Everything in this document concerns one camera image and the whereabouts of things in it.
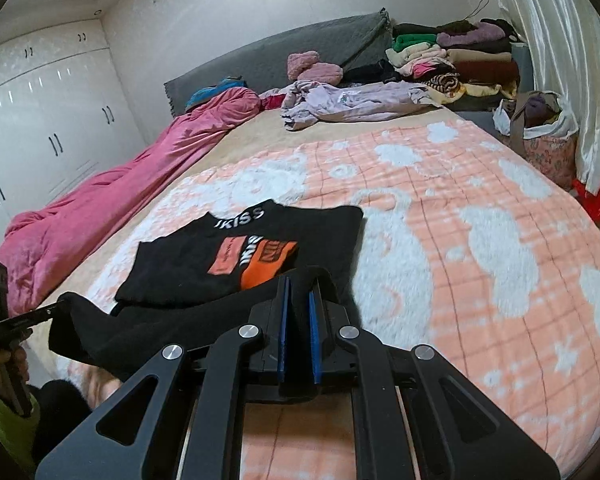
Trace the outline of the person's left hand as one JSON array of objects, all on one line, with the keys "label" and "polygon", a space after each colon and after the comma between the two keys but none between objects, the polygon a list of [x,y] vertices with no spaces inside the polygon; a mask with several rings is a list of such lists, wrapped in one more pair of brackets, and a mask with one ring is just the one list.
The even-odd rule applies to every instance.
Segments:
[{"label": "person's left hand", "polygon": [[17,346],[12,351],[0,350],[0,396],[6,398],[8,389],[3,379],[2,370],[9,365],[13,365],[17,370],[18,376],[25,384],[29,381],[29,364],[27,361],[27,352],[21,346]]}]

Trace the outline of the green sleeve forearm left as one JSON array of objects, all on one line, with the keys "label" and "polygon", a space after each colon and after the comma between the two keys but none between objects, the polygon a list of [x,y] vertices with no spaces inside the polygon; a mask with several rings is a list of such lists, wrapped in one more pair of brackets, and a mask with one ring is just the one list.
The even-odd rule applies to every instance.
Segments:
[{"label": "green sleeve forearm left", "polygon": [[29,400],[32,405],[31,414],[22,417],[0,397],[0,443],[18,468],[32,479],[36,469],[32,452],[40,423],[40,404],[32,393],[29,394]]}]

